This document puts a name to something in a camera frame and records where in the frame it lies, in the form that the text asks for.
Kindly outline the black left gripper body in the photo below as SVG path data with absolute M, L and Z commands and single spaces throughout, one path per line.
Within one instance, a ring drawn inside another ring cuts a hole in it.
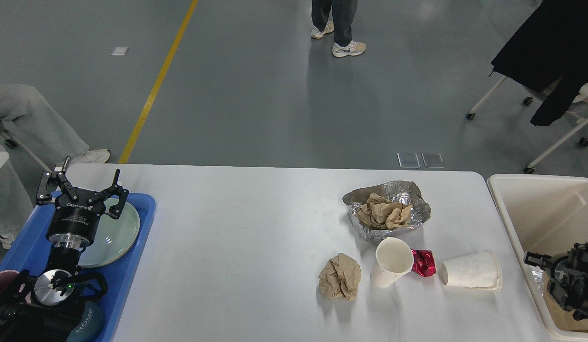
M 90 205 L 86 199 L 82 203 L 72 203 L 68 197 L 58 197 L 55 201 L 55 213 L 47 231 L 49 242 L 56 244 L 67 235 L 77 236 L 82 247 L 94 243 L 100 216 L 106 206 L 102 201 Z

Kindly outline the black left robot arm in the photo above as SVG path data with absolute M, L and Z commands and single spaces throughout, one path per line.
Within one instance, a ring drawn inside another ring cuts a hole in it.
M 102 216 L 119 219 L 128 190 L 118 183 L 101 190 L 72 186 L 63 167 L 42 175 L 37 205 L 55 210 L 46 239 L 51 248 L 44 270 L 22 270 L 0 287 L 0 342 L 91 342 L 103 330 L 99 301 L 108 283 L 98 271 L 81 272 L 79 259 L 94 243 Z

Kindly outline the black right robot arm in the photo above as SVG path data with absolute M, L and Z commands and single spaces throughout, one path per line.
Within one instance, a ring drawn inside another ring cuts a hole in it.
M 527 252 L 524 263 L 548 273 L 546 290 L 576 321 L 588 319 L 588 243 L 555 256 Z

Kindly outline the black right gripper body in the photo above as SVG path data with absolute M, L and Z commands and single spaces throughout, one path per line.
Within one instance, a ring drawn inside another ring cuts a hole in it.
M 569 257 L 552 256 L 549 259 L 548 291 L 552 297 L 570 297 L 568 285 Z

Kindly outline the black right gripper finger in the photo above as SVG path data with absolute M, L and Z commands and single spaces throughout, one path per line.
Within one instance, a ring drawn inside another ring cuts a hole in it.
M 524 264 L 529 266 L 536 266 L 542 270 L 550 270 L 552 268 L 552 256 L 541 255 L 539 253 L 527 252 L 524 256 Z

